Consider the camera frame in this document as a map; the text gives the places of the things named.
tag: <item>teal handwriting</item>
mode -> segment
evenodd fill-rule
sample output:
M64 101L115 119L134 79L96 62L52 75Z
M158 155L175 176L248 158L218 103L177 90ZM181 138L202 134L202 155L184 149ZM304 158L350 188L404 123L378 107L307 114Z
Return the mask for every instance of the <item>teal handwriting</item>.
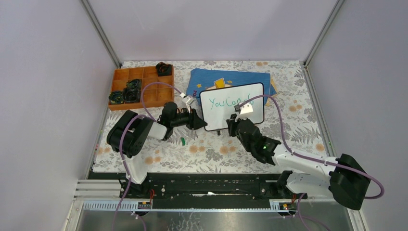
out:
M213 98L213 99L209 99L210 100L210 102L211 102L211 109L213 109L213 107L215 106L215 107L223 107L223 106L227 106L227 107L233 107L233 106L235 106L235 105L237 105L237 104L239 104L239 103L241 103L241 102L246 102L246 101L248 101L248 99L250 99L251 97L250 97L250 94L248 94L248 98L246 99L246 100L241 100L241 98L238 98L238 99L235 99L235 100L233 100L230 96L228 96L226 99L224 99L224 100L216 100L216 98Z

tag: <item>floral tablecloth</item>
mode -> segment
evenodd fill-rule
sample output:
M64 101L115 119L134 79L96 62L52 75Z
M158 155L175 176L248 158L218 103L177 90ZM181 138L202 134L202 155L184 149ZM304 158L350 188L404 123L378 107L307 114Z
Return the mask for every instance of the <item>floral tablecloth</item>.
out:
M316 155L326 155L317 118L299 61L169 61L174 65L175 86L185 92L190 71L195 68L209 70L234 70L270 73L278 95L275 99L285 123L288 144L299 150ZM124 62L122 68L152 66L157 62ZM175 102L182 106L176 95ZM201 117L200 107L193 104ZM146 114L144 109L136 109ZM156 119L162 107L149 108ZM99 148L95 151L94 172L125 172L119 153L106 143L106 136L125 111L108 111L108 119L103 129ZM262 134L281 140L279 117L273 102L265 107L265 121L257 125ZM183 146L180 138L185 139ZM148 138L140 152L149 172L217 172L217 173L277 173L285 170L269 164L261 164L247 153L237 138L229 137L226 129L218 136L215 131L206 132L203 128L191 131L185 126L174 129L168 141Z

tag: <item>table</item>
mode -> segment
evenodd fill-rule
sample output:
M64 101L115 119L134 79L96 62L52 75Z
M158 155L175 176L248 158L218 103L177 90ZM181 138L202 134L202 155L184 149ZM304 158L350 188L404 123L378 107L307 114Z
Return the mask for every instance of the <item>table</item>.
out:
M157 61L124 62L122 68L153 66ZM270 73L277 86L275 99L281 107L288 144L316 155L326 155L309 92L299 61L168 61L175 69L175 87L185 92L190 71L195 68ZM175 102L182 107L181 97L175 92ZM202 116L197 103L193 104ZM154 118L162 107L149 108ZM133 110L146 114L144 109ZM107 121L98 149L95 151L94 172L125 172L119 153L106 143L106 136L125 111L108 110ZM271 100L265 106L265 121L257 125L261 133L282 140L278 112ZM185 139L182 146L180 138ZM237 138L229 137L226 129L218 136L216 131L203 128L191 131L185 126L174 129L168 141L148 138L142 151L149 172L177 173L279 173L286 168L257 162L247 153Z

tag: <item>wooden box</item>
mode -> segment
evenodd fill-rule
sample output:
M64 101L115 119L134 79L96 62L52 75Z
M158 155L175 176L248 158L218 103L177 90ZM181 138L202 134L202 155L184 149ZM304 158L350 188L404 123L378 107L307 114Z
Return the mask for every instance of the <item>wooden box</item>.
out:
M153 82L164 82L174 86L174 66L172 66L172 74L170 76L157 76L155 66L136 67L127 69L117 69L114 73L112 80L111 92L120 90L126 87L126 83L133 79L141 80L141 91ZM146 107L161 107L166 102L174 102L174 89L164 84L150 85L145 91L143 96ZM123 103L123 104L111 104L108 105L111 111L115 110L128 110L135 108L143 108L140 103Z

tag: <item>small black object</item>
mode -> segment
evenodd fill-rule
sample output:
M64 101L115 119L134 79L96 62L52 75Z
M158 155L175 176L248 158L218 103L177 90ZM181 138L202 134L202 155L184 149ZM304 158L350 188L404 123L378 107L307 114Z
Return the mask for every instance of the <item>small black object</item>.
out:
M273 151L281 144L280 141L263 136L259 128L250 119L238 119L236 114L232 114L227 119L228 133L231 137L237 137L247 152L250 152L255 159L261 163L275 165L272 160Z
M186 125L190 130L197 130L207 126L207 123L197 115L197 111L193 108L191 109L191 113L189 113L187 108L182 108L181 111L177 113L177 104L174 102L165 103L158 123L167 127L167 132L163 139L164 141L173 134L174 127Z
M141 81L134 79L126 83L126 88L123 89L123 99L126 103L140 102Z
M159 62L156 65L157 76L170 76L173 70L173 65Z
M357 161L347 154L342 154L336 161L340 165L365 172ZM333 193L333 198L344 207L360 210L370 179L340 167L336 167L329 175L331 176L329 190Z
M122 91L120 90L112 91L109 95L109 102L111 104L122 104L124 101Z
M114 127L109 131L106 137L106 142L111 145L112 150L119 152L120 138L126 125L131 121L133 117L137 116L137 113L127 110ZM134 132L126 131L125 138L123 140L123 154L128 158L137 155L142 149L150 128L153 125L153 121L149 118L136 119L129 130L135 129Z

